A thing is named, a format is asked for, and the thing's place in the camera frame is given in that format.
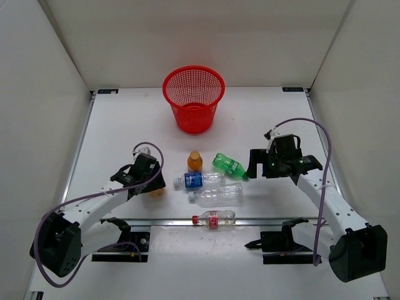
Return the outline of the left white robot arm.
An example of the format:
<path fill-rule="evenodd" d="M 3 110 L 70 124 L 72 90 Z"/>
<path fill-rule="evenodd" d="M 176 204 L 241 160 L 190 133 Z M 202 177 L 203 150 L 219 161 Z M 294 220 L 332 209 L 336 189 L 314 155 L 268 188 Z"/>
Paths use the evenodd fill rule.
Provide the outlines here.
<path fill-rule="evenodd" d="M 98 197 L 52 212 L 44 220 L 29 255 L 63 278 L 88 254 L 108 247 L 128 248 L 130 226 L 109 213 L 134 196 L 165 185 L 159 161 L 149 154 L 137 154 L 133 164 L 111 176 Z"/>

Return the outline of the green plastic bottle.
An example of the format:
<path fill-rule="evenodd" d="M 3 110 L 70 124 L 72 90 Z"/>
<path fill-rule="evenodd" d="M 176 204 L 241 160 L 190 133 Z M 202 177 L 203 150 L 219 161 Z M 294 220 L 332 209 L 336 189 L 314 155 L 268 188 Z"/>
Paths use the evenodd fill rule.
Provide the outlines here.
<path fill-rule="evenodd" d="M 222 170 L 228 176 L 236 179 L 248 180 L 248 175 L 241 163 L 234 159 L 225 156 L 223 153 L 217 153 L 212 161 L 212 165 L 219 170 Z"/>

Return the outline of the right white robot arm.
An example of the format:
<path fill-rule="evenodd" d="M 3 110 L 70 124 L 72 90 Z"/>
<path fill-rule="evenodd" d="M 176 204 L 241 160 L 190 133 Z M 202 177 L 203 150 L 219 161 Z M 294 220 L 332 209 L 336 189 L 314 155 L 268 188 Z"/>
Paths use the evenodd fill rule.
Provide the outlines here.
<path fill-rule="evenodd" d="M 303 217 L 283 222 L 281 230 L 246 244 L 278 254 L 316 250 L 329 261 L 336 277 L 346 283 L 386 268 L 388 234 L 380 225 L 371 225 L 360 216 L 323 177 L 324 168 L 313 156 L 303 155 L 300 138 L 293 134 L 266 134 L 266 149 L 249 152 L 247 176 L 257 177 L 257 166 L 267 179 L 290 178 L 322 214 L 330 233 L 318 229 Z"/>

